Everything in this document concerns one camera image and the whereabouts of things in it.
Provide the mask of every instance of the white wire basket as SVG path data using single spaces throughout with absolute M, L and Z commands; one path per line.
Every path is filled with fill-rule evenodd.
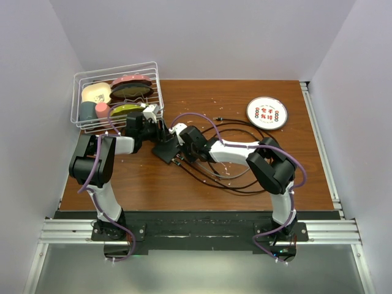
M 97 118 L 87 121 L 80 121 L 79 109 L 81 105 L 81 92 L 82 90 L 94 83 L 98 82 L 111 82 L 124 75 L 146 75 L 153 83 L 151 87 L 154 93 L 149 97 L 138 97 L 135 99 L 126 99 L 124 102 L 140 102 L 146 104 L 159 105 L 159 112 L 157 118 L 162 119 L 164 115 L 164 100 L 160 91 L 158 65 L 156 62 L 146 62 L 139 64 L 132 64 L 130 66 L 119 66 L 111 69 L 92 70 L 90 72 L 79 72 L 73 77 L 73 95 L 72 95 L 72 108 L 71 108 L 71 122 L 74 123 L 81 130 L 86 133 L 100 132 L 102 130 L 110 130 L 111 127 L 107 119 Z M 112 102 L 109 106 L 114 106 L 122 102 Z M 113 116 L 111 121 L 117 128 L 126 125 L 127 115 Z

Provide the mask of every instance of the yellow plate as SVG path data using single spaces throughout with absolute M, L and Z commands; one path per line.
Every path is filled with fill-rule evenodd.
M 145 108 L 141 107 L 140 105 L 125 104 L 113 109 L 110 116 L 127 115 L 133 111 L 142 112 L 144 109 Z
M 110 85 L 106 83 L 96 83 L 93 85 L 89 85 L 83 89 L 81 92 L 81 101 L 86 102 L 105 102 L 106 104 L 109 104 L 111 101 L 110 98 Z

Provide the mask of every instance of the white wall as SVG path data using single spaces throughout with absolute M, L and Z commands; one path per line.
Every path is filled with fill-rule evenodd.
M 85 69 L 310 80 L 355 0 L 50 0 Z
M 0 1 L 0 293 L 21 293 L 45 216 L 77 140 L 72 77 L 81 69 L 47 0 Z
M 392 2 L 357 0 L 310 83 L 346 216 L 379 294 L 391 293 Z

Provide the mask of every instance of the wooden table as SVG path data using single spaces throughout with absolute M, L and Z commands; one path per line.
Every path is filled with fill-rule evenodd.
M 332 210 L 333 204 L 323 172 L 322 163 L 307 114 L 298 81 L 260 80 L 162 80 L 162 95 L 165 102 L 165 120 L 170 124 L 180 113 L 203 113 L 209 118 L 225 117 L 247 120 L 246 106 L 255 97 L 270 96 L 280 100 L 287 108 L 288 121 L 281 130 L 271 133 L 279 144 L 296 157 L 308 173 L 308 182 L 295 191 L 297 210 Z M 180 119 L 200 130 L 209 127 L 209 122 L 196 117 Z M 259 136 L 251 127 L 222 126 L 220 129 L 247 129 Z M 207 132 L 209 138 L 213 131 Z M 249 134 L 228 131 L 223 138 L 231 141 L 254 141 Z M 137 154 L 116 156 L 111 184 L 118 203 L 124 210 L 271 210 L 268 193 L 238 195 L 227 190 L 208 187 L 193 179 L 174 164 L 167 165 L 155 157 L 153 144 L 143 142 Z M 243 166 L 226 163 L 215 164 L 223 175 L 235 175 Z M 244 186 L 254 180 L 252 172 L 223 183 L 231 187 Z M 296 182 L 302 175 L 296 172 Z M 94 210 L 87 194 L 77 194 L 80 186 L 69 178 L 60 209 Z M 260 190 L 258 184 L 246 190 Z

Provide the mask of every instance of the pink cup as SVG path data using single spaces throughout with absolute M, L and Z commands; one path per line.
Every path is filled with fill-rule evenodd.
M 100 121 L 102 123 L 107 123 L 107 117 L 109 114 L 110 106 L 107 105 L 105 102 L 100 102 L 96 105 L 96 114 L 98 118 L 102 118 Z

